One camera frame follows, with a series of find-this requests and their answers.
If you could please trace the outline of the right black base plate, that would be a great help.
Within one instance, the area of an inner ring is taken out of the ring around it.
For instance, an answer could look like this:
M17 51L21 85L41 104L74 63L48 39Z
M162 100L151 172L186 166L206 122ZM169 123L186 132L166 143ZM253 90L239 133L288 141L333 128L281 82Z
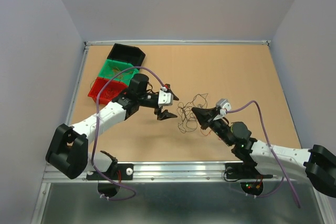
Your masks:
M226 178L229 180L237 179L271 179L271 174L262 174L255 167L244 164L243 162L229 162L225 164Z

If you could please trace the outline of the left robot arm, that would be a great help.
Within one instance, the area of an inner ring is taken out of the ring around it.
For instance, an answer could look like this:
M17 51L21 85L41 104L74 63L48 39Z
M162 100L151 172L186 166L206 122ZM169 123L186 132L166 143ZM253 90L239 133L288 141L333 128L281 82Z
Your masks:
M170 85L163 85L158 92L152 93L147 89L148 84L149 77L137 73L128 87L103 109L71 126L58 126L48 148L46 162L70 179L96 170L106 179L113 178L117 172L116 158L104 151L89 151L91 143L97 144L98 136L127 120L141 106L153 108L159 121L177 117L163 109L178 100Z

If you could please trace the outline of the black plastic bin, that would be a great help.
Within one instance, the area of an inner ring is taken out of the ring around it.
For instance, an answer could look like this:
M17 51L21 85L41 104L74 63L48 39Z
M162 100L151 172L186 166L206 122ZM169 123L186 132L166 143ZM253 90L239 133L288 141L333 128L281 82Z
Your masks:
M145 53L138 47L114 44L107 56L109 67L124 70L130 67L142 66Z

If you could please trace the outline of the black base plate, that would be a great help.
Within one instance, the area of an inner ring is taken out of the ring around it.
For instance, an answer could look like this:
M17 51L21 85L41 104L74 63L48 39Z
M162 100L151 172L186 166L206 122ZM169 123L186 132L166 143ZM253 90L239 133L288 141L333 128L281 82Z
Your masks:
M106 172L102 172L106 177L115 181L132 180L134 172L134 164L118 163L112 168L108 168ZM105 180L98 172L94 171L91 175L86 175L88 181Z
M271 179L271 174L262 174L255 167L244 164L243 162L229 162L225 164L226 178L229 180L237 179Z

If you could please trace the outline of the red plastic bin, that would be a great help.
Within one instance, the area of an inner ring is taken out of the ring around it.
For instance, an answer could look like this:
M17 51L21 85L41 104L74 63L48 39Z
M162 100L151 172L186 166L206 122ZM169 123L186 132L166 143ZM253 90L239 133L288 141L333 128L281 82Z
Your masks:
M109 79L97 77L96 80L92 83L88 97L92 98L94 102L97 100L97 95L104 85L109 81ZM112 80L107 87L103 90L99 97L99 104L106 105L112 99L117 97L120 92L126 89L128 86L122 82Z

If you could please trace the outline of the green plastic bin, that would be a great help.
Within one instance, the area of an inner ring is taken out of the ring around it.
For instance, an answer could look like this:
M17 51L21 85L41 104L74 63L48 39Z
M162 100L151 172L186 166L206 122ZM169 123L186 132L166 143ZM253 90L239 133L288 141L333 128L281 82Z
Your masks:
M119 74L121 71L131 68L132 66L133 65L130 63L107 59L105 63L103 64L98 74L98 77L105 78L105 79L111 79L115 75ZM122 82L128 86L130 83L130 80L137 73L139 73L138 69L130 69L128 71L121 73L119 76L117 76L114 79L114 81Z

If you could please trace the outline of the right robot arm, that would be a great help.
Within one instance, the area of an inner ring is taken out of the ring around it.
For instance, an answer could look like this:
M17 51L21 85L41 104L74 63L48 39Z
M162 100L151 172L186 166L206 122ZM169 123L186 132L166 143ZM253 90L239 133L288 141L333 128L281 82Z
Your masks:
M244 175L277 175L310 183L320 193L335 197L335 155L322 145L289 148L253 138L243 122L228 124L219 108L192 108L201 129L211 129L242 161Z

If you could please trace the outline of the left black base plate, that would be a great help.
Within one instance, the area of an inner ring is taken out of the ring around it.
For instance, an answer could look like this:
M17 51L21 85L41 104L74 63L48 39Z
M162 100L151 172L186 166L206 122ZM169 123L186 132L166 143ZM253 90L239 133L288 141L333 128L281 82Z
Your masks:
M106 177L115 181L132 180L134 172L134 164L118 163L112 168L108 168L106 172L102 172ZM105 180L98 172L94 171L91 175L86 175L88 181Z

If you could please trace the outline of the aluminium front rail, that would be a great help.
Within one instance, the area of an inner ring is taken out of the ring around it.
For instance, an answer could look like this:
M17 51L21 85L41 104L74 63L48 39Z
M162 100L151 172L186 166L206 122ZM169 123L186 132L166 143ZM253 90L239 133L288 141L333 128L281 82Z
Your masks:
M134 164L132 180L123 180L124 184L131 183L174 183L174 182L227 182L234 181L226 178L225 164L240 161L212 162L118 162ZM273 175L264 181L279 181L280 175Z

